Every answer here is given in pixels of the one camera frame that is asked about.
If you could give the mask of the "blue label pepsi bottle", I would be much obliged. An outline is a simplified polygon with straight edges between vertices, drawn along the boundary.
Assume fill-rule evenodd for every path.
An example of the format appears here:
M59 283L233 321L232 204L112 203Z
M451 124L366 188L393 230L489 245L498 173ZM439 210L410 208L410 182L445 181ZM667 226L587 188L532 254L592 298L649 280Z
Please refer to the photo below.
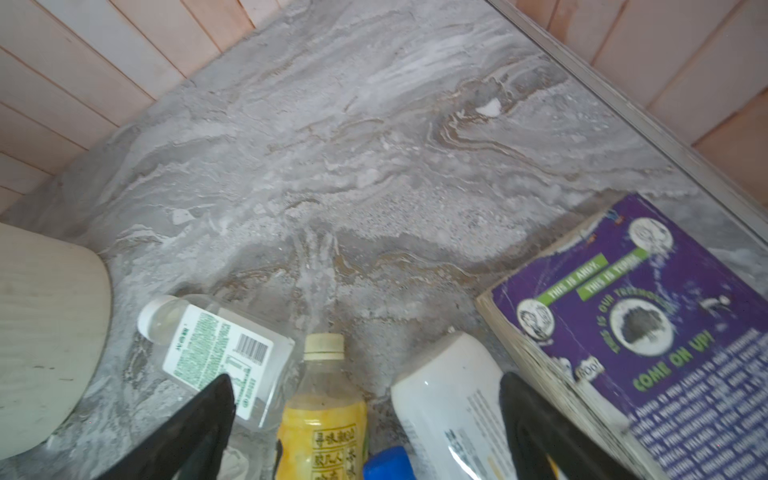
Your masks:
M415 480L408 453L395 446L373 455L363 466L364 480Z

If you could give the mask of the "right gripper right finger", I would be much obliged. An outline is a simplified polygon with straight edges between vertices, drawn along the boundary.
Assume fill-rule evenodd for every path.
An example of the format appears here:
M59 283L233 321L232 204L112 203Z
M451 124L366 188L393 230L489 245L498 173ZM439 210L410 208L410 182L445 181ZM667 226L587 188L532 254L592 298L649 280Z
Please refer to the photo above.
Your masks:
M514 372L500 380L499 405L519 479L634 479Z

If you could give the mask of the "white label bottle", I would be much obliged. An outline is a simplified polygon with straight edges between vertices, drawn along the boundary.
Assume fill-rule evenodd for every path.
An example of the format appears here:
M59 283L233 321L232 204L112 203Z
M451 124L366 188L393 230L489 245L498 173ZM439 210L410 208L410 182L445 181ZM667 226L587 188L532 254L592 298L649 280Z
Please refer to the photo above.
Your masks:
M394 411L432 479L515 479L499 404L503 372L456 332L412 358L391 386Z

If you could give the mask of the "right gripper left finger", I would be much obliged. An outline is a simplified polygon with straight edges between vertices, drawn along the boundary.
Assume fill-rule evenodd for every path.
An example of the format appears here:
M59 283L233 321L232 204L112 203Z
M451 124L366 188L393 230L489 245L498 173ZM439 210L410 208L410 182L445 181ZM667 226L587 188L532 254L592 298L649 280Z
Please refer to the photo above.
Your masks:
M215 479L235 412L231 378L221 374L98 479Z

